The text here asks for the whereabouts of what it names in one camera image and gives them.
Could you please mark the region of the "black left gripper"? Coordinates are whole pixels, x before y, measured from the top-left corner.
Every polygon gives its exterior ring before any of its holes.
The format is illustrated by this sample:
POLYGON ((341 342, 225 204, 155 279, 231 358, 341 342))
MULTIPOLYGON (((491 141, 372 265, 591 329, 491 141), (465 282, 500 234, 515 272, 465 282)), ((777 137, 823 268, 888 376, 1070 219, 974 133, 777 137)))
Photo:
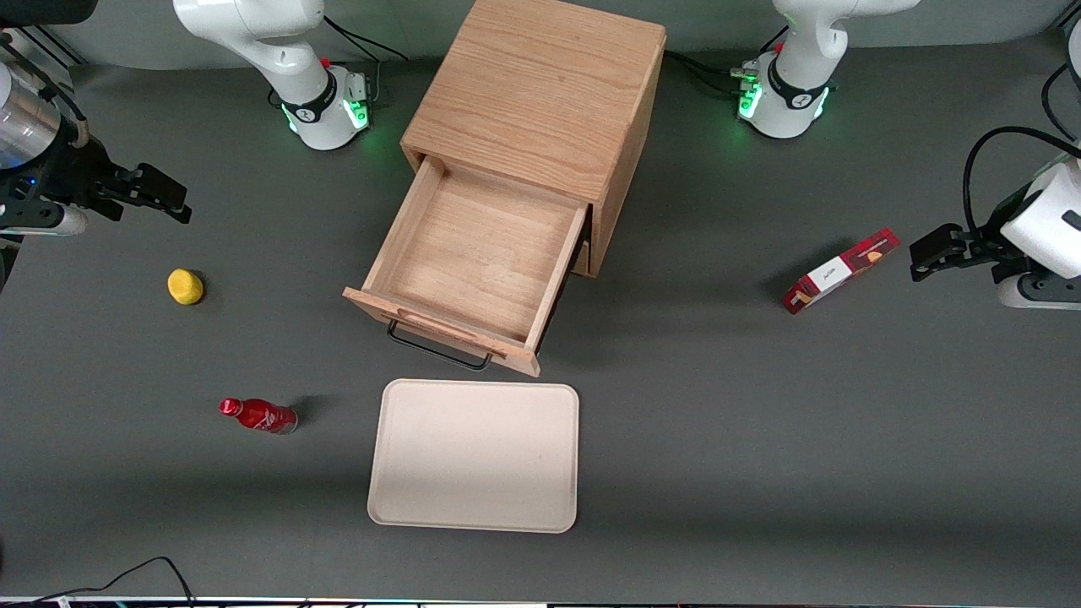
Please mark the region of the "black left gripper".
POLYGON ((970 204, 970 250, 965 249, 963 227, 955 223, 943 224, 915 240, 910 250, 911 280, 922 282, 938 272, 993 264, 992 279, 1000 285, 1007 277, 1029 270, 1027 255, 1002 233, 1005 224, 1030 204, 1026 193, 1027 189, 1017 189, 1000 201, 980 226, 975 223, 970 204))

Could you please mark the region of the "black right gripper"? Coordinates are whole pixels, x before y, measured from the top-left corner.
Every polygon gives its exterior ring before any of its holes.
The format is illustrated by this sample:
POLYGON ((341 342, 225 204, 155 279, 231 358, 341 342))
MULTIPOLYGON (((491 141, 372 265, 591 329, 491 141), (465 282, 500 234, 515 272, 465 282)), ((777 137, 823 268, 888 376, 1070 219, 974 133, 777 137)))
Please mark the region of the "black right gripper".
POLYGON ((139 163, 119 170, 121 191, 103 191, 101 180, 114 177, 111 163, 101 143, 74 149, 64 142, 17 168, 3 169, 4 232, 84 232, 88 211, 119 222, 128 207, 165 213, 181 224, 192 220, 185 204, 187 189, 162 170, 139 163))

